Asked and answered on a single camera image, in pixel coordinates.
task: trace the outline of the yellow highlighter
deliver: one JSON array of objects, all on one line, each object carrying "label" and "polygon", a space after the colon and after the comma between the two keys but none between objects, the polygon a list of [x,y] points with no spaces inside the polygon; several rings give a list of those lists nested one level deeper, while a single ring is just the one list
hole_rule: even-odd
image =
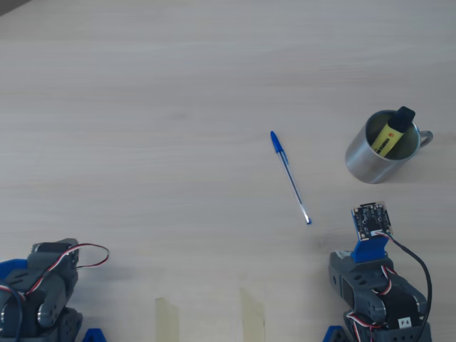
[{"label": "yellow highlighter", "polygon": [[373,142],[372,149],[385,157],[410,127],[414,117],[415,112],[413,110],[407,107],[399,108]]}]

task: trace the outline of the pen cap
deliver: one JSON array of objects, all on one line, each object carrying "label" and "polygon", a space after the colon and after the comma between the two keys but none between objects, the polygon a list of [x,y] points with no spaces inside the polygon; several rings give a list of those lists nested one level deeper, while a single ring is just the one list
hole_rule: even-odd
[{"label": "pen cap", "polygon": [[272,143],[274,144],[274,148],[276,149],[276,153],[279,153],[284,150],[282,148],[282,146],[280,145],[280,142],[279,142],[279,139],[278,139],[276,133],[274,133],[273,131],[271,131],[271,139],[272,139]]},{"label": "pen cap", "polygon": [[410,127],[415,117],[415,112],[407,107],[401,107],[398,111],[388,120],[388,126],[398,132],[405,133]]}]

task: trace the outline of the red and white wire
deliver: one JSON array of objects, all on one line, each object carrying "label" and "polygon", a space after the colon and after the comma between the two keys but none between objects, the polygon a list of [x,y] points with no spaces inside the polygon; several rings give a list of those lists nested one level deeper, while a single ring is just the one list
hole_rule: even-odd
[{"label": "red and white wire", "polygon": [[355,331],[355,336],[358,342],[361,342],[361,337],[359,336],[358,328],[356,327],[356,322],[353,322],[353,330]]},{"label": "red and white wire", "polygon": [[348,319],[351,319],[353,321],[355,321],[356,323],[358,323],[360,326],[363,326],[364,328],[372,328],[372,329],[379,329],[379,328],[382,328],[382,326],[379,326],[375,323],[373,324],[369,324],[369,323],[366,323],[365,321],[362,321],[359,317],[357,317],[353,312],[350,312],[347,314],[346,316]]},{"label": "red and white wire", "polygon": [[[13,291],[9,287],[4,286],[4,285],[0,285],[0,291],[6,291],[6,292],[9,292],[10,294],[13,293]],[[22,293],[18,292],[18,295],[21,297],[21,299],[23,301],[26,300],[26,297]]]},{"label": "red and white wire", "polygon": [[378,232],[376,234],[381,235],[382,237],[386,237],[388,240],[393,240],[393,238],[386,233]]},{"label": "red and white wire", "polygon": [[106,263],[107,260],[109,259],[109,249],[107,249],[106,247],[100,246],[99,244],[77,244],[75,246],[72,246],[72,247],[68,248],[66,251],[64,251],[64,253],[62,253],[59,256],[59,258],[57,258],[56,262],[54,262],[52,265],[50,265],[50,267],[48,267],[45,270],[45,272],[43,272],[43,275],[40,276],[40,278],[36,281],[36,283],[25,293],[25,296],[27,296],[27,295],[31,294],[33,291],[35,291],[41,285],[41,283],[43,282],[44,274],[46,274],[47,272],[50,272],[53,269],[55,269],[61,263],[63,258],[65,258],[65,256],[67,256],[71,252],[74,252],[74,251],[76,251],[78,249],[81,249],[83,247],[97,247],[97,248],[104,249],[107,252],[106,258],[104,258],[104,260],[98,262],[97,264],[78,266],[78,267],[76,267],[77,269],[98,267],[98,266],[101,266],[104,263]]},{"label": "red and white wire", "polygon": [[377,294],[379,296],[385,296],[386,294],[389,294],[389,292],[391,291],[392,287],[393,287],[393,283],[391,282],[390,280],[390,276],[388,275],[388,272],[390,272],[391,274],[396,274],[397,273],[393,270],[393,269],[390,269],[388,266],[386,265],[382,265],[381,267],[382,269],[382,272],[383,272],[383,275],[385,276],[385,278],[388,280],[388,286],[386,287],[385,290],[383,290],[382,292],[378,292],[376,290],[372,290],[372,292],[374,294]]}]

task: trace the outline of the black cap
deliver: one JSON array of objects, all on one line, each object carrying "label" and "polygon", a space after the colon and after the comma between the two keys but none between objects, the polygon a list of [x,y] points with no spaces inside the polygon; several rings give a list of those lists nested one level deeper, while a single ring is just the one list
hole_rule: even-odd
[{"label": "black cap", "polygon": [[405,133],[410,127],[415,117],[415,112],[407,107],[401,107],[398,111],[388,120],[388,126],[398,132]]}]

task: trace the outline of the blue bracket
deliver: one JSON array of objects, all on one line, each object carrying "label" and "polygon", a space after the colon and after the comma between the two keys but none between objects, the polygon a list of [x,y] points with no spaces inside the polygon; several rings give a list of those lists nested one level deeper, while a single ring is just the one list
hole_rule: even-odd
[{"label": "blue bracket", "polygon": [[83,342],[107,342],[101,329],[88,329]]},{"label": "blue bracket", "polygon": [[26,269],[26,259],[12,259],[0,262],[0,279],[5,279],[14,269]]},{"label": "blue bracket", "polygon": [[341,326],[330,326],[323,342],[348,342],[348,339]]},{"label": "blue bracket", "polygon": [[384,259],[386,252],[385,246],[388,243],[386,237],[375,237],[373,239],[358,241],[355,249],[351,253],[355,263],[367,262]]}]

